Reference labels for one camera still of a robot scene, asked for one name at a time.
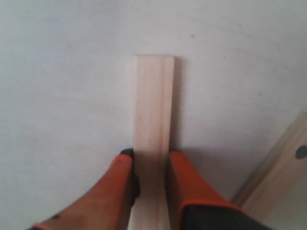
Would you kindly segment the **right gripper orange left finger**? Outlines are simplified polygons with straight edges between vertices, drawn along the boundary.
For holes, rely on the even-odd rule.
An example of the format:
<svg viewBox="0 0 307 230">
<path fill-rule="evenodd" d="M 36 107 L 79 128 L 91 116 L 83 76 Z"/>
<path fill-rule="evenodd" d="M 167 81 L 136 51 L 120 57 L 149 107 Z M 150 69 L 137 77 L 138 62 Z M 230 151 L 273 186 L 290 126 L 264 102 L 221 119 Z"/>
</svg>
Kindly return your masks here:
<svg viewBox="0 0 307 230">
<path fill-rule="evenodd" d="M 34 224 L 31 229 L 126 230 L 131 209 L 139 195 L 134 151 L 124 149 L 89 191 L 62 211 Z"/>
</svg>

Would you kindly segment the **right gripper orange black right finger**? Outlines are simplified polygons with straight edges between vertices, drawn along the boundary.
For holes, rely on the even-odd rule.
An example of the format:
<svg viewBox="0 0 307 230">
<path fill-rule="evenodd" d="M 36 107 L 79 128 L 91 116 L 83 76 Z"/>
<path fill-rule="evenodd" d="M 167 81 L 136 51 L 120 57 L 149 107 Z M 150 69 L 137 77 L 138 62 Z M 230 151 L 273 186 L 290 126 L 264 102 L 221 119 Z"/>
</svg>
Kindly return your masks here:
<svg viewBox="0 0 307 230">
<path fill-rule="evenodd" d="M 266 230 L 226 201 L 181 151 L 168 155 L 168 214 L 172 230 Z"/>
</svg>

